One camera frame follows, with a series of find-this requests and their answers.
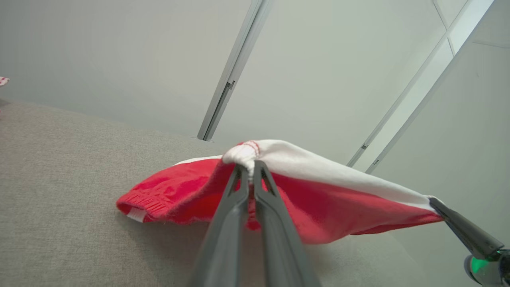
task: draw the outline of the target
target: white wall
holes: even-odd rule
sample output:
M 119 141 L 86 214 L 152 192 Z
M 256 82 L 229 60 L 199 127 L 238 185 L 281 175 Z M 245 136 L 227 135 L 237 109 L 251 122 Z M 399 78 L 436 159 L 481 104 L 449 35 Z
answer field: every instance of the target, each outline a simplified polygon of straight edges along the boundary
M 3 0 L 0 97 L 196 136 L 250 0 Z
M 495 0 L 430 94 L 429 102 L 372 173 L 439 197 L 510 244 L 510 2 Z M 478 286 L 469 254 L 443 223 L 391 232 L 431 286 Z
M 213 141 L 347 163 L 441 39 L 432 1 L 277 0 Z

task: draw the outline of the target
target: red fabric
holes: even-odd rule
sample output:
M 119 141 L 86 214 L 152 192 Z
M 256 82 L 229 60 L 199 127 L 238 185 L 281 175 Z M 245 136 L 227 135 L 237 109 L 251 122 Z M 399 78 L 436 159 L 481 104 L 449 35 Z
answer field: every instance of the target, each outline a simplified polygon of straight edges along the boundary
M 160 171 L 123 195 L 117 207 L 145 210 L 143 222 L 190 224 L 211 221 L 234 168 L 221 159 L 183 163 Z M 272 173 L 281 197 L 304 243 L 329 243 L 349 234 L 380 233 L 438 222 L 434 212 L 339 186 Z M 260 225 L 250 203 L 247 227 Z

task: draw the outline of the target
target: gray fabric surface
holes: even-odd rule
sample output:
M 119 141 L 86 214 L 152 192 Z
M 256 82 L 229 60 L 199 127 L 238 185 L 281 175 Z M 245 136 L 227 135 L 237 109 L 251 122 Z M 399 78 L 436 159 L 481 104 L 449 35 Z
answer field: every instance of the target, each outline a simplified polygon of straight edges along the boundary
M 27 103 L 0 102 L 0 285 L 184 286 L 206 224 L 141 224 L 115 201 L 153 172 L 225 148 Z M 307 247 L 324 286 L 428 286 L 388 234 Z M 243 286 L 263 286 L 245 231 Z

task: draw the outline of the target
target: white fabric stripe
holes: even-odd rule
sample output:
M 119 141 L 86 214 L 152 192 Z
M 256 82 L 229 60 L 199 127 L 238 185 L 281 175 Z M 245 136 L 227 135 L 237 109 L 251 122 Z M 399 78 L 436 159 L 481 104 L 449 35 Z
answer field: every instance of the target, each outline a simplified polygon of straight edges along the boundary
M 427 196 L 401 185 L 362 173 L 283 140 L 255 142 L 260 147 L 259 159 L 279 175 L 341 186 L 436 212 L 429 205 Z
M 143 223 L 143 219 L 145 218 L 146 215 L 147 211 L 138 209 L 136 207 L 132 207 L 129 213 L 127 214 L 127 217 Z
M 195 157 L 195 158 L 190 158 L 190 159 L 187 159 L 187 160 L 183 160 L 183 161 L 180 161 L 174 165 L 178 165 L 178 164 L 183 164 L 183 163 L 190 163 L 190 162 L 194 162 L 194 161 L 199 161 L 199 160 L 204 160 L 204 159 L 215 159 L 215 158 L 221 158 L 223 155 L 214 155 L 214 156 L 206 156 L 206 157 Z

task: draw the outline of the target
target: green light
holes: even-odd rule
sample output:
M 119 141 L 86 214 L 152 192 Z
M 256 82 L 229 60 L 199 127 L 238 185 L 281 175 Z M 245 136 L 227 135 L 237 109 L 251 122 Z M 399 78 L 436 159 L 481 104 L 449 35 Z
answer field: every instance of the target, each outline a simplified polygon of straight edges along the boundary
M 473 259 L 471 259 L 471 270 L 473 270 L 474 273 L 478 273 L 478 271 L 480 271 L 480 269 L 485 267 L 487 264 L 489 264 L 488 261 L 476 259 L 473 257 Z

